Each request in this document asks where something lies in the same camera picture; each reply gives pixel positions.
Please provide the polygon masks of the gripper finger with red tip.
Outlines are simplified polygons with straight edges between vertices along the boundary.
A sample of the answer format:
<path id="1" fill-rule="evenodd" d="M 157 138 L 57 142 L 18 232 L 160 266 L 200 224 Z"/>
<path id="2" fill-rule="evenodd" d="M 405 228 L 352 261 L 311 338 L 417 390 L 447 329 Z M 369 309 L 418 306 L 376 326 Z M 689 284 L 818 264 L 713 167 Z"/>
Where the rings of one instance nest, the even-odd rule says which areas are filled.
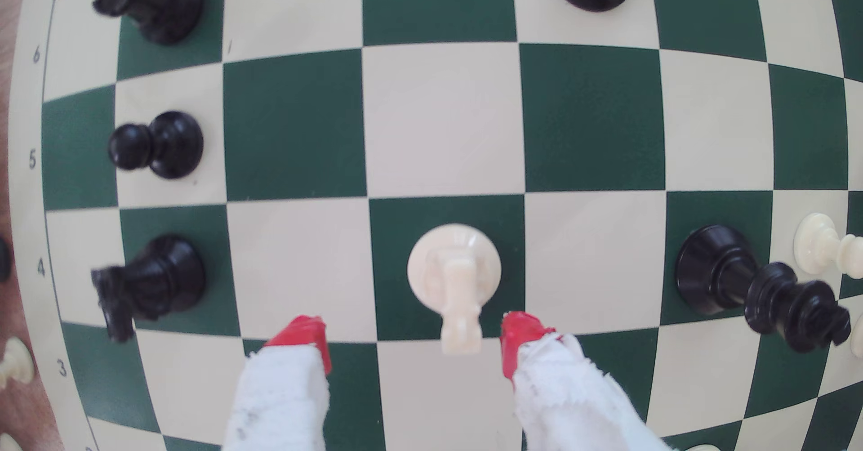
<path id="1" fill-rule="evenodd" d="M 671 450 L 650 430 L 627 392 L 559 333 L 523 311 L 505 313 L 502 373 L 529 450 Z"/>
<path id="2" fill-rule="evenodd" d="M 245 361 L 223 450 L 325 450 L 326 325 L 299 315 Z"/>

